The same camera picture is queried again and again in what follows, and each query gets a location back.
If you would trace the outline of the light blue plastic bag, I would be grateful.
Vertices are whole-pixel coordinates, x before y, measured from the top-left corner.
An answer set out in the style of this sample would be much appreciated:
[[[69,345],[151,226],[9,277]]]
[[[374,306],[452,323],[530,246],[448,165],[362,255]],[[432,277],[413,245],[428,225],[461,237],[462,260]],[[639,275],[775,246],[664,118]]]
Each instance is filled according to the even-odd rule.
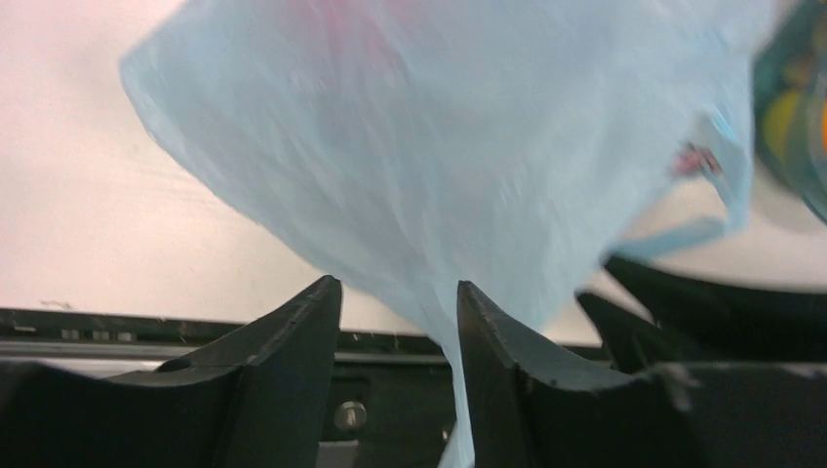
[[[473,282],[535,331],[609,254],[742,228],[772,1],[188,1],[121,59],[222,202],[439,343]]]

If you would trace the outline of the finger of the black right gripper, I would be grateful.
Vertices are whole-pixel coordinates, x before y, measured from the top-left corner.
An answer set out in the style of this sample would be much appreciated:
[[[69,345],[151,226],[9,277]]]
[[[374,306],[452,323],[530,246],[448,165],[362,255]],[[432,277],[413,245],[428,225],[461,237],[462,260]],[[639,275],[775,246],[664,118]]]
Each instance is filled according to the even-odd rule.
[[[678,331],[661,329],[596,294],[581,293],[576,301],[597,330],[617,371],[636,373],[658,363],[711,359],[709,348]]]
[[[654,321],[746,360],[826,361],[826,294],[681,277],[614,256],[605,270]]]

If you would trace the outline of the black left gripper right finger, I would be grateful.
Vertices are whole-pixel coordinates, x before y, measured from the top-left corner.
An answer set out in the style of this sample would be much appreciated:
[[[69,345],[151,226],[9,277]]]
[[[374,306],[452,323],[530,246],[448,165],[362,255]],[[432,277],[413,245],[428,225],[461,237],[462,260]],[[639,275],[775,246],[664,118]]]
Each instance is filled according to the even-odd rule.
[[[457,287],[479,467],[822,467],[826,368],[665,363],[634,374],[583,359]]]

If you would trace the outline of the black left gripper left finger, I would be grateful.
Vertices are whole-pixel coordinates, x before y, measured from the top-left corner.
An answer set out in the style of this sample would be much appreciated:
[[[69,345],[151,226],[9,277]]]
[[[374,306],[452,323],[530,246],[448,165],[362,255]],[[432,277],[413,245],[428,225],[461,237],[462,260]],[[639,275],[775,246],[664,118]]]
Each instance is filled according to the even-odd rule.
[[[277,310],[153,371],[94,378],[1,367],[5,467],[311,467],[342,289],[325,276]]]

